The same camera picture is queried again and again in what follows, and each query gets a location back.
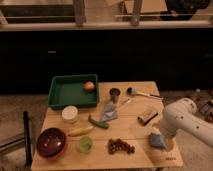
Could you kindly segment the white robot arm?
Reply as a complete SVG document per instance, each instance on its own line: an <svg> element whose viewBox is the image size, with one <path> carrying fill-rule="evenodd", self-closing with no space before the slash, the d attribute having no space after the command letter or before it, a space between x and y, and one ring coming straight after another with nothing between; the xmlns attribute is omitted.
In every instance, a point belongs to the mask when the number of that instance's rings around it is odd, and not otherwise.
<svg viewBox="0 0 213 171"><path fill-rule="evenodd" d="M190 98L181 98L164 107L159 130L167 151L174 148L174 137L179 129L213 148L213 125L196 117L196 111L197 105Z"/></svg>

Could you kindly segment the yellow wooden gripper finger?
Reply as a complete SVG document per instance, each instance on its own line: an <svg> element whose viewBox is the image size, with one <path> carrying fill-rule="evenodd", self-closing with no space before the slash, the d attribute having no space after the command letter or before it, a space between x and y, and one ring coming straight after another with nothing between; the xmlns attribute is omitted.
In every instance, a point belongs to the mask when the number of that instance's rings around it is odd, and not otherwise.
<svg viewBox="0 0 213 171"><path fill-rule="evenodd" d="M174 148L174 140L172 138L165 138L166 150L171 151Z"/></svg>

